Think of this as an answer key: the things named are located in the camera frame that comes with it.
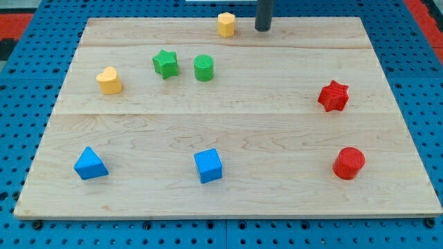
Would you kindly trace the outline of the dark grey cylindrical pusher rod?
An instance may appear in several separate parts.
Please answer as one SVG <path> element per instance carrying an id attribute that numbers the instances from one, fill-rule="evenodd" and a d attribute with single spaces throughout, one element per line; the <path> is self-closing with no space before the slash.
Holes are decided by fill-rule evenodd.
<path id="1" fill-rule="evenodd" d="M 255 29 L 258 32 L 267 32 L 271 29 L 274 5 L 274 0 L 257 0 Z"/>

